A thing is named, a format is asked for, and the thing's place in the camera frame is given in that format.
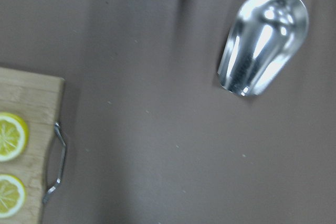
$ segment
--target lemon slice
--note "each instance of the lemon slice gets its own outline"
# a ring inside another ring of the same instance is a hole
[[[25,186],[17,177],[0,174],[0,219],[16,214],[26,199]]]
[[[25,149],[28,126],[18,115],[0,112],[0,162],[11,160]]]

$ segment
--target metal handle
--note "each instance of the metal handle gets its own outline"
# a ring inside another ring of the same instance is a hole
[[[61,154],[61,160],[60,160],[60,164],[59,164],[59,170],[58,170],[57,179],[56,179],[54,185],[52,187],[50,187],[48,189],[48,191],[46,192],[46,194],[44,195],[43,200],[42,200],[42,202],[44,204],[48,202],[50,196],[55,192],[55,190],[57,189],[57,187],[59,187],[61,185],[62,177],[63,177],[65,157],[66,157],[66,152],[67,152],[67,145],[66,145],[66,143],[65,143],[65,141],[64,141],[64,139],[62,137],[59,123],[57,123],[57,122],[55,123],[54,130],[55,130],[55,135],[60,140],[60,142],[61,142],[61,144],[63,146],[63,149],[62,149],[62,154]]]

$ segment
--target gray surface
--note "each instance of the gray surface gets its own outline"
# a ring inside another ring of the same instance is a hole
[[[252,99],[216,76],[243,1],[0,0],[0,65],[67,81],[43,223],[334,223],[336,1]]]

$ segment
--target stainless steel scoop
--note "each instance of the stainless steel scoop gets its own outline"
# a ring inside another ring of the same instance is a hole
[[[221,85],[242,96],[261,94],[307,32],[301,0],[247,0],[229,32],[218,69]]]

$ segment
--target wooden cutting board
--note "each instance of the wooden cutting board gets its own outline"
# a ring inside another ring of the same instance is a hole
[[[0,163],[0,173],[18,177],[26,187],[21,210],[1,224],[39,224],[46,192],[46,164],[55,137],[64,79],[0,68],[0,111],[21,116],[30,133],[25,151],[16,159]]]

